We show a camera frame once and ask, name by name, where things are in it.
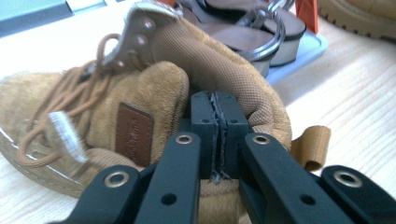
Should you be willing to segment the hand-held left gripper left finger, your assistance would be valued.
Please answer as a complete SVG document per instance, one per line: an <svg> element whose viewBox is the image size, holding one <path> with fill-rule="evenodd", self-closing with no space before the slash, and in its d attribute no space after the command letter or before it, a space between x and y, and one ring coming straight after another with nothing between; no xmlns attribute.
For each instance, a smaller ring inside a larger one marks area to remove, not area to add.
<svg viewBox="0 0 396 224"><path fill-rule="evenodd" d="M216 172L219 122L213 93L191 97L191 117L169 137L134 224L197 224L200 179Z"/></svg>

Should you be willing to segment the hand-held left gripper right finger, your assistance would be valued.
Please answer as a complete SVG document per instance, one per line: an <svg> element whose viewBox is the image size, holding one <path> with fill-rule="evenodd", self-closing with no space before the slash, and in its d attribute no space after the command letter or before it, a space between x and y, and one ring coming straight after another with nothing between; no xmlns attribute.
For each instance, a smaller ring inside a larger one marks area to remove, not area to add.
<svg viewBox="0 0 396 224"><path fill-rule="evenodd" d="M272 135L251 130L230 93L214 93L218 125L214 167L238 178L238 190L253 224L353 224Z"/></svg>

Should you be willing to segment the tan suede boot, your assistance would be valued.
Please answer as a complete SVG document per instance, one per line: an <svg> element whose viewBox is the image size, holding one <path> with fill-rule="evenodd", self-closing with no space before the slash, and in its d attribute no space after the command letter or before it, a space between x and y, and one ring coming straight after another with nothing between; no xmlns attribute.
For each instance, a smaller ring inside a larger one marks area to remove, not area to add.
<svg viewBox="0 0 396 224"><path fill-rule="evenodd" d="M396 0L317 0L318 14L350 33L396 42Z"/></svg>
<svg viewBox="0 0 396 224"><path fill-rule="evenodd" d="M99 53L62 73L0 80L0 153L17 170L73 197L110 166L143 170L162 157L194 91L231 93L254 132L309 171L323 166L330 130L294 137L279 96L246 59L163 3L141 0L128 18L122 59Z"/></svg>

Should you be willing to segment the black heeled sandal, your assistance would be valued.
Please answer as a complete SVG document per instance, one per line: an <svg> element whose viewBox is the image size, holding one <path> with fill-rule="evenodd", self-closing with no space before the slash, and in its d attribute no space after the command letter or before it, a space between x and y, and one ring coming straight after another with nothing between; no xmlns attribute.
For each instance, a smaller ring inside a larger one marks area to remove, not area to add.
<svg viewBox="0 0 396 224"><path fill-rule="evenodd" d="M270 62L275 67L296 60L300 39L306 30L305 23L290 12L294 2L295 0L199 0L198 4L214 16L243 26L249 26L256 21L249 15L254 9L275 12L285 27L284 40Z"/></svg>
<svg viewBox="0 0 396 224"><path fill-rule="evenodd" d="M206 14L193 0L179 0L177 6L187 21L252 63L263 77L268 76L270 61L286 35L284 23L276 12L252 9L241 24L227 24L221 20L204 21Z"/></svg>

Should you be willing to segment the white shoe rack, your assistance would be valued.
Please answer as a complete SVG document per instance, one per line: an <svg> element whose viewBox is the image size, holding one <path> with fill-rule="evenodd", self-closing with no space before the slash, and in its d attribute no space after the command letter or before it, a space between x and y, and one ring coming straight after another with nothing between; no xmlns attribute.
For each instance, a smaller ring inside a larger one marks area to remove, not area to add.
<svg viewBox="0 0 396 224"><path fill-rule="evenodd" d="M177 6L177 2L179 0L159 0L162 3L165 3L166 5L170 6L171 8L180 11L183 15L182 10ZM204 17L204 21L215 21L215 20L221 20L224 21L227 24L234 24L230 23L229 21L226 21L223 18L214 16L205 10L203 12L206 14ZM269 80L270 83L274 84L280 81L281 79L285 78L286 76L290 75L291 73L297 71L298 69L302 68L303 66L312 63L316 58L321 56L325 49L327 48L327 42L316 35L314 35L312 32L308 30L308 23L306 21L303 21L306 25L306 30L300 39L300 45L297 51L297 58L294 62L292 63L287 63L285 65L281 66L275 66L272 67L270 65L270 70L268 73L268 76L266 77L267 80Z"/></svg>

